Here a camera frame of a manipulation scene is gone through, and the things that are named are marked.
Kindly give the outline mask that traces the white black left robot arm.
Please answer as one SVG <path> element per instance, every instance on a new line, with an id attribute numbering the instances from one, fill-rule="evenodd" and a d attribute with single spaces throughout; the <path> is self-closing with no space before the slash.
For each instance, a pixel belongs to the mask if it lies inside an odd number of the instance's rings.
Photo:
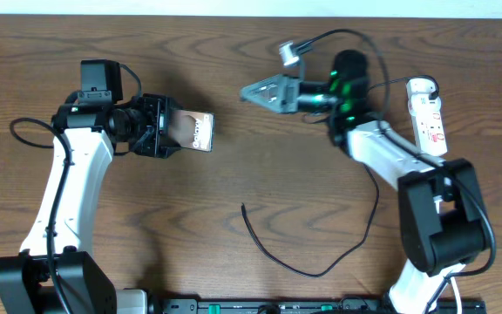
<path id="1" fill-rule="evenodd" d="M 53 162 L 43 201 L 15 256 L 0 257 L 0 299 L 8 313 L 160 313 L 144 289 L 118 290 L 97 265 L 92 236 L 100 190 L 116 146 L 165 159 L 180 149 L 169 134 L 178 103 L 143 93 L 75 91 L 47 130 Z"/>

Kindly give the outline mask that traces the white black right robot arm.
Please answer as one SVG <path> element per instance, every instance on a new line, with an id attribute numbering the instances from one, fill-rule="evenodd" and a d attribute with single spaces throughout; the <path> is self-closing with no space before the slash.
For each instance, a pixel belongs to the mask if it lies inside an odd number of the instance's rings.
<path id="1" fill-rule="evenodd" d="M 329 137 L 398 193 L 407 263 L 388 293 L 396 313 L 429 313 L 458 276 L 487 271 L 496 238 L 473 165 L 446 161 L 395 133 L 366 102 L 368 62 L 341 51 L 326 83 L 279 74 L 241 89 L 241 99 L 279 114 L 328 113 Z"/>

